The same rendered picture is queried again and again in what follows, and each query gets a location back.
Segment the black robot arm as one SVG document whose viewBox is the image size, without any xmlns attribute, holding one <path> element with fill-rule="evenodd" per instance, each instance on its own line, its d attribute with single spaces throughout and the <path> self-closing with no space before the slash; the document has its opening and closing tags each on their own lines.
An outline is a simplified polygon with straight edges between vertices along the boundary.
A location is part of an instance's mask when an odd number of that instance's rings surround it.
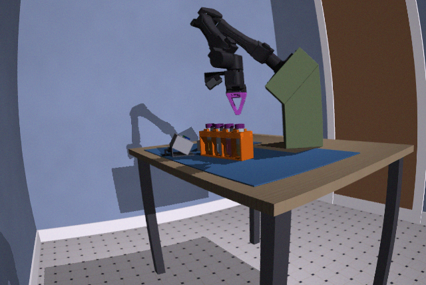
<svg viewBox="0 0 426 285">
<path fill-rule="evenodd" d="M 291 53 L 285 61 L 282 61 L 273 53 L 274 50 L 267 43 L 261 43 L 239 32 L 229 25 L 222 18 L 222 14 L 215 9 L 201 7 L 198 14 L 198 18 L 193 19 L 190 25 L 199 28 L 207 39 L 211 50 L 208 54 L 210 64 L 214 68 L 227 69 L 227 71 L 204 73 L 205 85 L 209 90 L 222 82 L 220 75 L 224 75 L 225 86 L 236 84 L 233 69 L 236 69 L 237 72 L 239 69 L 244 70 L 242 56 L 233 54 L 239 48 L 236 44 L 257 62 L 267 64 L 275 72 L 274 75 L 293 55 Z"/>
</svg>

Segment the blue flat mat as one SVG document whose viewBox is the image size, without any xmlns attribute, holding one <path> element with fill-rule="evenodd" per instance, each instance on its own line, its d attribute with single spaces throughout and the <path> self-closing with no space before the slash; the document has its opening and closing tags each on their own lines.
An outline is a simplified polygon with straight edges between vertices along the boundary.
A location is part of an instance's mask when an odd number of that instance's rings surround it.
<svg viewBox="0 0 426 285">
<path fill-rule="evenodd" d="M 194 154 L 193 156 L 172 157 L 168 151 L 166 153 L 169 156 L 162 156 L 165 149 L 167 147 L 146 149 L 145 151 L 253 187 L 307 172 L 360 154 L 360 152 L 322 148 L 313 148 L 297 153 L 253 148 L 254 157 L 240 161 L 200 156 L 200 150 L 197 150 L 197 143 L 193 144 L 190 149 Z"/>
</svg>

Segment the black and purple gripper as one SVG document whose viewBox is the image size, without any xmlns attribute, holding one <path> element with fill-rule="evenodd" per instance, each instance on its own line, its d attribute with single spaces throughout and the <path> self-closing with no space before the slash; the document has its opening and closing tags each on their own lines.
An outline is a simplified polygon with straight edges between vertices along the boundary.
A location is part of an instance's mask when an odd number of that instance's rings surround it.
<svg viewBox="0 0 426 285">
<path fill-rule="evenodd" d="M 236 84 L 226 85 L 226 96 L 228 97 L 228 100 L 230 101 L 230 104 L 235 112 L 235 115 L 240 115 L 241 110 L 243 108 L 244 101 L 246 99 L 246 95 L 247 95 L 246 84 L 244 84 L 243 70 L 240 69 L 237 72 L 237 70 L 234 69 L 233 71 L 235 71 Z M 242 98 L 238 110 L 236 109 L 235 104 L 233 103 L 233 100 L 232 100 L 233 98 Z"/>
</svg>

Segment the white control panel with green and blue buttons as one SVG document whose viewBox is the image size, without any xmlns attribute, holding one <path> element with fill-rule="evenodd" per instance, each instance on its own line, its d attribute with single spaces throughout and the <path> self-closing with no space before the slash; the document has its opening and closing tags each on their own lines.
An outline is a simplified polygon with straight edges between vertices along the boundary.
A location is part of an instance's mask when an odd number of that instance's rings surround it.
<svg viewBox="0 0 426 285">
<path fill-rule="evenodd" d="M 170 147 L 167 147 L 168 149 L 164 150 L 164 155 L 162 156 L 169 156 L 169 154 L 166 155 L 166 151 L 170 152 L 172 157 L 193 156 L 194 154 L 190 151 L 193 144 L 194 143 L 190 141 L 190 138 L 184 135 L 182 137 L 175 133 L 170 142 Z M 180 152 L 173 152 L 173 148 Z"/>
</svg>

